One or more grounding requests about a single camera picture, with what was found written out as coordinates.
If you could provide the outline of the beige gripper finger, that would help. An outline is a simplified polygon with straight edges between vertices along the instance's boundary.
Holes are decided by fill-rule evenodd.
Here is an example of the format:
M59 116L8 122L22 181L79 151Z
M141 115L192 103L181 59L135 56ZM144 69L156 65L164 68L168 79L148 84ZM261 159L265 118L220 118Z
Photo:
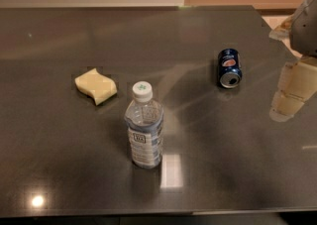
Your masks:
M293 16L287 17L277 27L269 32L269 37L274 40L282 41L288 39L291 31Z
M276 122L291 119L317 92L317 57L303 56L281 69L269 117Z

